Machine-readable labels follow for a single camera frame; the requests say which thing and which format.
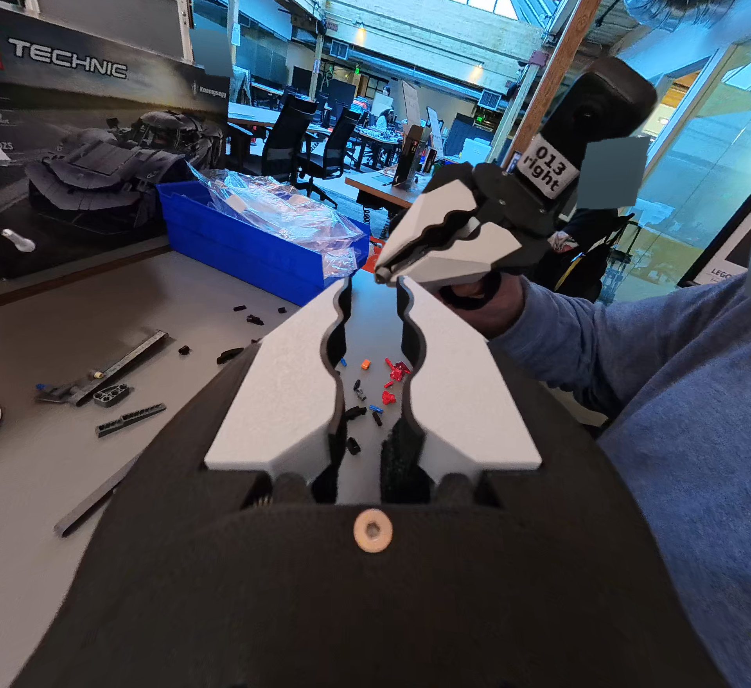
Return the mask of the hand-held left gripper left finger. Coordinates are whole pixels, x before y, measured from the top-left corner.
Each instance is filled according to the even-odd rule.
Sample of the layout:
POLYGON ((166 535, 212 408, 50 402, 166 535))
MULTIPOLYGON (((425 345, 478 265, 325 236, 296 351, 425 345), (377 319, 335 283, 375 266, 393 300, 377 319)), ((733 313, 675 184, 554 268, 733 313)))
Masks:
POLYGON ((296 474, 312 483, 333 463, 343 419, 336 366, 346 352, 352 279, 337 280, 258 344, 204 457, 209 470, 296 474))

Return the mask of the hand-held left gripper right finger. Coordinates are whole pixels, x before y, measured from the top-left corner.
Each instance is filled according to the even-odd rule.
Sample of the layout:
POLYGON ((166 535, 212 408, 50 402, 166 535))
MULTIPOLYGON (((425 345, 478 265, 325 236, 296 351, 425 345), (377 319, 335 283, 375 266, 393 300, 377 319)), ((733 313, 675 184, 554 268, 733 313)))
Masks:
POLYGON ((408 277, 397 280, 402 352, 412 365, 402 415, 421 436, 418 467, 461 475, 531 472, 542 459, 486 339, 408 277))

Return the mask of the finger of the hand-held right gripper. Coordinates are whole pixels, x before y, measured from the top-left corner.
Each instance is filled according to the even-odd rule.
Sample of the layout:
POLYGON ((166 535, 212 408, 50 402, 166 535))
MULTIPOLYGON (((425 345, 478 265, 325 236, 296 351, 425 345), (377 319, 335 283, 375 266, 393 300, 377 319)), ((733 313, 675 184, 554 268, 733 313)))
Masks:
POLYGON ((494 264, 520 251, 523 244, 510 230, 473 217, 448 219, 418 226, 404 218, 398 225, 400 251, 398 277, 408 277, 435 291, 443 286, 475 282, 494 264))
POLYGON ((390 224, 374 269, 399 266, 404 270, 429 251, 445 248, 477 209, 473 191, 460 180, 423 191, 399 222, 390 224))

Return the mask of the long dark grey lego beam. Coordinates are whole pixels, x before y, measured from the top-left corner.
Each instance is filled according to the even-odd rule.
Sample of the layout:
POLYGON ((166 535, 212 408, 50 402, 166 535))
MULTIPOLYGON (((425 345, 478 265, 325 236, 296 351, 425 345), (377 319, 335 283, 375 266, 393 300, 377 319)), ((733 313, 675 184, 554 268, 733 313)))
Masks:
POLYGON ((114 363, 103 370, 92 371, 86 378, 73 383, 62 384, 65 386, 67 398, 63 402, 39 402, 52 404, 69 404, 80 407, 92 399, 95 392, 119 383, 119 377, 129 374, 134 369, 142 366, 150 357, 160 352, 167 344, 170 335, 166 331, 156 330, 154 334, 139 343, 126 355, 120 357, 114 363))

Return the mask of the person's right forearm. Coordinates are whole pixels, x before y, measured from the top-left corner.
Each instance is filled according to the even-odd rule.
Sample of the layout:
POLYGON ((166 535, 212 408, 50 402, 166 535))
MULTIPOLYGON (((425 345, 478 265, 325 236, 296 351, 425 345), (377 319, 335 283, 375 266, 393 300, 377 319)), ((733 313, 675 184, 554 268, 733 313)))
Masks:
POLYGON ((524 282, 490 348, 609 418, 735 430, 749 428, 749 329, 746 273, 608 307, 524 282))

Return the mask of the dark grey ribbed lego piece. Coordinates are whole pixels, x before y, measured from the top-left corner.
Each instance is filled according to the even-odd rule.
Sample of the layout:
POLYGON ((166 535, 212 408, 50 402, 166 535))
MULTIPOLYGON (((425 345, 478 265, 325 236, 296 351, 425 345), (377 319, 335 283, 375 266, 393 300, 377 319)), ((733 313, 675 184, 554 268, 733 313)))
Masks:
POLYGON ((164 403, 158 403, 140 410, 127 412, 120 415, 117 419, 109 420, 103 424, 96 426, 95 435, 99 439, 107 437, 120 430, 135 425, 143 420, 150 419, 153 416, 161 414, 164 411, 166 411, 166 405, 164 403))

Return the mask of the long dark grey lego plate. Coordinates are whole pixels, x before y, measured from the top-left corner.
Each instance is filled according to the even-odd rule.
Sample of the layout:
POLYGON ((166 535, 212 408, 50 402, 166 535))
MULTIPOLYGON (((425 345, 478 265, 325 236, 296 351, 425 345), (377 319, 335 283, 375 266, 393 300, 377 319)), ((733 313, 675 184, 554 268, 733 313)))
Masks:
POLYGON ((142 454, 142 451, 136 453, 136 456, 118 468, 113 475, 108 477, 108 479, 81 500, 68 514, 61 518, 53 527, 54 535, 63 539, 91 517, 115 493, 142 454))

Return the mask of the Lego Technic box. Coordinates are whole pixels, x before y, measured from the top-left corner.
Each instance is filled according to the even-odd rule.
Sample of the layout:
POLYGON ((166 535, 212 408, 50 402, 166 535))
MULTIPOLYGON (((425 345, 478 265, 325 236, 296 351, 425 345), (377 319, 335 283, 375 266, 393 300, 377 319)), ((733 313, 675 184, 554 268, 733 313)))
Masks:
POLYGON ((166 234, 157 185, 224 164, 230 79, 2 8, 1 277, 166 234))

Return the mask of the wooden office desk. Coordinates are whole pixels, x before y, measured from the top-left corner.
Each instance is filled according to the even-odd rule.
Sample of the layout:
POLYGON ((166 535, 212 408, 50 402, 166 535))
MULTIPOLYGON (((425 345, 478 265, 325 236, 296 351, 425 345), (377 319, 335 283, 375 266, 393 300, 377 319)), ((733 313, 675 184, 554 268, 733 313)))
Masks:
POLYGON ((352 171, 345 174, 345 184, 358 192, 358 202, 365 201, 376 207, 396 211, 411 207, 424 191, 431 175, 417 173, 410 180, 401 183, 395 183, 394 177, 393 169, 366 173, 352 171))

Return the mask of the tall black carton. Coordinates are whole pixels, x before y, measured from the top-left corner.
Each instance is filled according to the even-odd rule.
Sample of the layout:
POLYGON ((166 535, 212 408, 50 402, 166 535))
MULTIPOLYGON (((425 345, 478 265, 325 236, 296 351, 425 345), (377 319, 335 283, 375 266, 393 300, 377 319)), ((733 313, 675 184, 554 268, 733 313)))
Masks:
POLYGON ((432 151, 431 127, 411 125, 403 140, 392 185, 399 189, 410 189, 415 176, 424 170, 424 163, 432 151))

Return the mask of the black backpack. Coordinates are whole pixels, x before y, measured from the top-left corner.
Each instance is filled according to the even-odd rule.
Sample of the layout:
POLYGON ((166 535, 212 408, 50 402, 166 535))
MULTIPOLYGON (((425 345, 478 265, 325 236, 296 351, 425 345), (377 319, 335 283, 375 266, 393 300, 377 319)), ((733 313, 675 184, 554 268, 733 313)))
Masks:
POLYGON ((548 251, 529 278, 560 295, 596 301, 611 250, 633 217, 618 209, 576 209, 549 236, 548 251))

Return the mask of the clear plastic bags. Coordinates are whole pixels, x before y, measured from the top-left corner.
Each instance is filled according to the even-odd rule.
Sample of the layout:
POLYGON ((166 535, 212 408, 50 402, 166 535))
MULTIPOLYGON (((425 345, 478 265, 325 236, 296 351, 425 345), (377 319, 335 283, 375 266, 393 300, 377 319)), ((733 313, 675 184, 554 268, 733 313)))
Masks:
POLYGON ((350 275, 369 258, 366 229, 290 184, 227 169, 193 175, 207 188, 214 210, 320 255, 325 280, 350 275))

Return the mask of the blue plastic bin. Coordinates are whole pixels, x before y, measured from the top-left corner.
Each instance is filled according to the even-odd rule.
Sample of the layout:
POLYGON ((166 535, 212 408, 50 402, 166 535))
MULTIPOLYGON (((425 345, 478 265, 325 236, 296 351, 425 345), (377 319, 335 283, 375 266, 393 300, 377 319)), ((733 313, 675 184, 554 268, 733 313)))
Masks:
POLYGON ((333 282, 316 251, 220 213, 201 182, 157 190, 172 250, 301 307, 333 282))

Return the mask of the person's blue clothed torso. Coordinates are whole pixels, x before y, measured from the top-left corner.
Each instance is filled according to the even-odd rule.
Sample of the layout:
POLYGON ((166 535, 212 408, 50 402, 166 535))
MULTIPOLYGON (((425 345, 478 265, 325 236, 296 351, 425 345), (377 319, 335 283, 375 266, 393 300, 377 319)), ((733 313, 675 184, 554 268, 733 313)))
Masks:
POLYGON ((749 345, 628 401, 603 447, 640 505, 687 614, 731 686, 749 686, 749 345))

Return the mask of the wooden support post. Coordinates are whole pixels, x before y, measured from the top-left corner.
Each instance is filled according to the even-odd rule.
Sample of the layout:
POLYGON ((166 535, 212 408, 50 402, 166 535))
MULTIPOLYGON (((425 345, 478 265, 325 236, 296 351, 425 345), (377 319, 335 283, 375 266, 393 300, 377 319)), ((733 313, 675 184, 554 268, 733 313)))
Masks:
POLYGON ((581 42, 587 35, 601 1, 577 0, 577 4, 568 17, 541 81, 508 149, 503 162, 504 172, 510 171, 514 159, 518 158, 530 146, 533 136, 539 131, 541 120, 549 109, 550 103, 571 66, 581 42))

